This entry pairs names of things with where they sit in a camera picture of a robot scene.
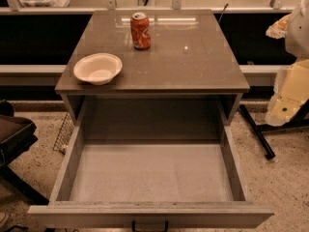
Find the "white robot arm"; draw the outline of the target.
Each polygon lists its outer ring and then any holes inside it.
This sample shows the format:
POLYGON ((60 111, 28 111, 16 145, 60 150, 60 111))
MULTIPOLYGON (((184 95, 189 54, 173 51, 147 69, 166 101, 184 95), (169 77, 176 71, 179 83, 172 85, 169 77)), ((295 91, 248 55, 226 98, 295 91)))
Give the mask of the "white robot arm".
POLYGON ((285 49, 296 61, 278 71, 274 95, 267 107, 266 122, 275 127, 290 122, 309 100, 309 0, 267 28, 268 37, 285 39, 285 49))

